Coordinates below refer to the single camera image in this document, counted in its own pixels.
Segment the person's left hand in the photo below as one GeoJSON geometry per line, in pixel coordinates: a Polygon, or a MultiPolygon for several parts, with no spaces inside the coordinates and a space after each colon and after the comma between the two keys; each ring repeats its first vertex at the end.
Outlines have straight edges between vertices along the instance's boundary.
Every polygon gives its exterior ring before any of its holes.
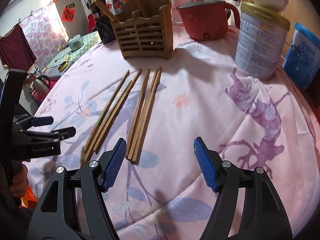
{"type": "Polygon", "coordinates": [[[22,164],[20,171],[14,175],[12,179],[12,185],[10,187],[12,196],[17,198],[23,197],[27,191],[28,185],[28,168],[25,164],[22,164]]]}

